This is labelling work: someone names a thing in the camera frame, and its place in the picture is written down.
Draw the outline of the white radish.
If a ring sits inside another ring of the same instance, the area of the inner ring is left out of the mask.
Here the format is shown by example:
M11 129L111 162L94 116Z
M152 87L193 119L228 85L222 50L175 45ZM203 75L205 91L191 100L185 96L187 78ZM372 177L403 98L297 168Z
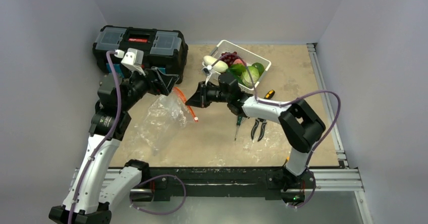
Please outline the white radish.
M205 55L203 57L203 64L205 66L211 66L212 69L218 73L224 73L229 68L225 62L221 60L217 62L217 59L210 55Z

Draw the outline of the clear zip top bag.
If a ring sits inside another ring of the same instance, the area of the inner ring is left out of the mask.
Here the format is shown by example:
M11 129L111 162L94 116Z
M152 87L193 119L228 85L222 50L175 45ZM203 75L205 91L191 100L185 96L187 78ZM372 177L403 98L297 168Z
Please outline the clear zip top bag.
M198 117L185 103L184 93L174 87L168 96L160 96L136 124L137 136L146 143L153 156L158 155L176 138L178 132Z

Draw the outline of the green cabbage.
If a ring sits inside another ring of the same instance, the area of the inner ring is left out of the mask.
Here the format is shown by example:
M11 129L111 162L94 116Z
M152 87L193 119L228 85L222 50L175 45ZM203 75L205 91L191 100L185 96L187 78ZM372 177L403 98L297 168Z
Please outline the green cabbage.
M248 69L245 69L241 74L242 83L248 88L252 88L259 78L259 71L254 66L248 66Z

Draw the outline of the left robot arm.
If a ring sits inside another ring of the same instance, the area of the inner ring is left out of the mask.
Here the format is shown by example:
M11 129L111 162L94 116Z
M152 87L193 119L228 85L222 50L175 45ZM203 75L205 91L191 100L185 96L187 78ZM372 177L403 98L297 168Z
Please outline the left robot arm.
M113 209L131 188L150 183L149 164L130 160L103 188L110 162L130 124L129 109L145 94L169 95L180 76L156 67L134 71L130 78L110 73L100 82L84 159L63 203L51 208L55 223L110 223Z

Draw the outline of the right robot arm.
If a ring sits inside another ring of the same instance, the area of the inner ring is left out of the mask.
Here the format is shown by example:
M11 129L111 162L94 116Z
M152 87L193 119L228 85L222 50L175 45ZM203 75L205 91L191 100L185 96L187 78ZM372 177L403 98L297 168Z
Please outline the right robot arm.
M218 85L201 81L187 106L206 108L212 102L224 102L236 116L271 121L281 125L291 145L289 160L283 168L283 180L289 187L303 181L311 153L321 139L326 126L304 99L280 102L258 99L241 90L230 73L222 73Z

